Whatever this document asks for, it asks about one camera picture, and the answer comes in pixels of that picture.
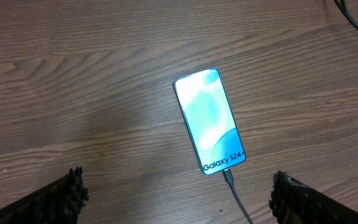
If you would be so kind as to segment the blue Samsung Galaxy smartphone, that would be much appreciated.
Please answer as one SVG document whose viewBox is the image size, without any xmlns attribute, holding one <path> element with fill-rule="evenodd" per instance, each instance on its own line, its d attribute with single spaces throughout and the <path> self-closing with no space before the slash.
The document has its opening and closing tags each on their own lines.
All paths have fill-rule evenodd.
<svg viewBox="0 0 358 224">
<path fill-rule="evenodd" d="M 173 83 L 204 175 L 213 175 L 247 158 L 217 68 L 180 77 Z"/>
</svg>

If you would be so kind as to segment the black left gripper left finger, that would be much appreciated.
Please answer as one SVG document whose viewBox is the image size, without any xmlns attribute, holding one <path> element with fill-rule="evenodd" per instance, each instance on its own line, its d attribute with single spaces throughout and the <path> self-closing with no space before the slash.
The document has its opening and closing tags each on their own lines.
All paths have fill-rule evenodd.
<svg viewBox="0 0 358 224">
<path fill-rule="evenodd" d="M 70 169 L 62 178 L 0 209 L 0 224 L 77 224 L 88 189 L 83 169 Z"/>
</svg>

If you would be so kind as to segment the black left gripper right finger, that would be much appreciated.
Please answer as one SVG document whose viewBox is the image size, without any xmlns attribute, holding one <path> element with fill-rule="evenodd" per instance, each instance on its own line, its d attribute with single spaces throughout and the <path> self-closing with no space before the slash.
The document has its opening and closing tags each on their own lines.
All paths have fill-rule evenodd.
<svg viewBox="0 0 358 224">
<path fill-rule="evenodd" d="M 279 224 L 358 224 L 358 212 L 278 171 L 269 207 Z"/>
</svg>

